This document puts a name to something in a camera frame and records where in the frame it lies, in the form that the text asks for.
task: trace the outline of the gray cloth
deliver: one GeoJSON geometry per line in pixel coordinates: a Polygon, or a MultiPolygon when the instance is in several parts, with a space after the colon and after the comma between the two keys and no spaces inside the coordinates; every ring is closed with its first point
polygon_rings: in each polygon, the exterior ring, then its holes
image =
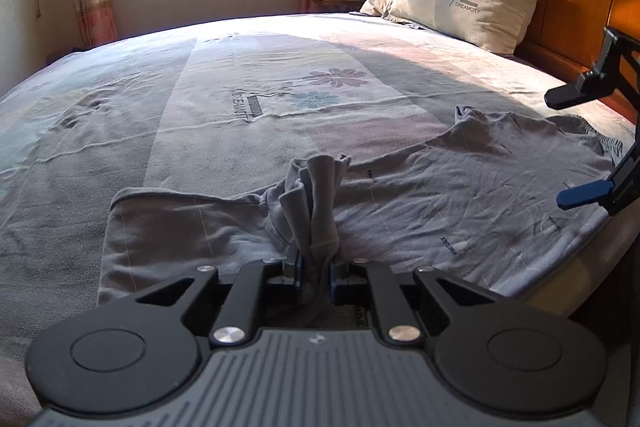
{"type": "Polygon", "coordinates": [[[441,136],[361,163],[294,160],[282,181],[237,198],[126,188],[107,225],[98,302],[200,264],[302,252],[318,281],[338,251],[395,271],[428,264],[517,295],[604,222],[591,205],[559,210],[568,186],[606,177],[604,144],[579,117],[534,119],[456,108],[441,136]]]}

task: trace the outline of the blue gripper pad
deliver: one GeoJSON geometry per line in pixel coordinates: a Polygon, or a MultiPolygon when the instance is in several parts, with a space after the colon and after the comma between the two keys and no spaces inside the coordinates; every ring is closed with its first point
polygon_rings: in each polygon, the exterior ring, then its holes
{"type": "Polygon", "coordinates": [[[556,203],[562,210],[575,208],[589,203],[598,203],[613,190],[613,182],[598,180],[563,190],[556,197],[556,203]]]}

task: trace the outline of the nightstand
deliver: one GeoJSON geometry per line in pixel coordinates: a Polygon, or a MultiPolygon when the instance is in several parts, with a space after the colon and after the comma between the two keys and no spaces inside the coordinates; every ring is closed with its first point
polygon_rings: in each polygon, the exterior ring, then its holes
{"type": "Polygon", "coordinates": [[[358,11],[365,0],[310,0],[326,13],[345,13],[358,11]]]}

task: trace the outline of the round black pad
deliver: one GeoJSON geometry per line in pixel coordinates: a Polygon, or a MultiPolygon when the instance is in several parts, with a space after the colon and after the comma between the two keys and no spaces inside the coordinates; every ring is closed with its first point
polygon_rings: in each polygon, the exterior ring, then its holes
{"type": "Polygon", "coordinates": [[[487,349],[496,362],[515,371],[543,371],[562,356],[562,347],[553,337],[535,330],[501,331],[487,349]]]}
{"type": "Polygon", "coordinates": [[[200,355],[170,307],[119,302],[76,315],[32,342],[26,372],[43,404],[74,414],[118,414],[178,390],[200,355]]]}
{"type": "Polygon", "coordinates": [[[120,371],[145,354],[145,341],[126,330],[92,331],[71,346],[71,357],[89,371],[120,371]]]}
{"type": "Polygon", "coordinates": [[[434,361],[462,396],[497,413],[555,416],[594,399],[607,370],[593,333],[511,301],[456,309],[434,361]]]}

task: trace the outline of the ribbed gray surface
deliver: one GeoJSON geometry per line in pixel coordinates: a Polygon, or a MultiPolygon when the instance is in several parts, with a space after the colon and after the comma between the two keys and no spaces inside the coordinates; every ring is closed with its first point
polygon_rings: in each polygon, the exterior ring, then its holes
{"type": "Polygon", "coordinates": [[[415,351],[382,346],[371,331],[266,330],[244,349],[219,351],[181,396],[117,420],[46,412],[34,427],[598,427],[587,412],[519,422],[456,399],[415,351]]]}

